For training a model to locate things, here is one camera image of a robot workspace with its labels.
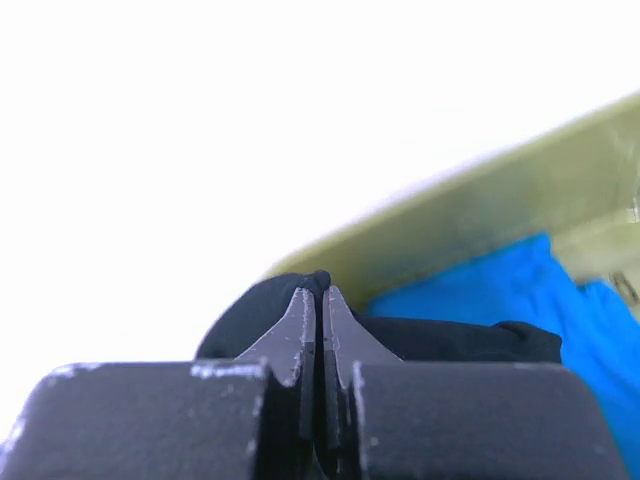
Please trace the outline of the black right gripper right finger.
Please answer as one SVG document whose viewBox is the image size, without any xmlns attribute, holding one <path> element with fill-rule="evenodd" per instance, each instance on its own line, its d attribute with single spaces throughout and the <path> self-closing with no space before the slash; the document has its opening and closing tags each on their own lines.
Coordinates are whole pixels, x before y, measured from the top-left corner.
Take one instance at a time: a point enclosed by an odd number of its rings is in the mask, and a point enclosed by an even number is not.
<svg viewBox="0 0 640 480">
<path fill-rule="evenodd" d="M 411 362 L 323 298 L 336 479 L 625 479 L 601 409 L 554 363 Z"/>
</svg>

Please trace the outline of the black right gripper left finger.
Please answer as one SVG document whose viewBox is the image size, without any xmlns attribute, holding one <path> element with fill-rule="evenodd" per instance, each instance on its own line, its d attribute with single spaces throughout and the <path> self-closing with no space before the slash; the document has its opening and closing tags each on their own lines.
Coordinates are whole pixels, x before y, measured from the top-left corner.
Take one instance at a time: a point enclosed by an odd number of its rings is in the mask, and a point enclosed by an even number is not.
<svg viewBox="0 0 640 480">
<path fill-rule="evenodd" d="M 5 479 L 301 479 L 315 309 L 297 289 L 232 360 L 75 363 L 45 376 L 1 451 Z"/>
</svg>

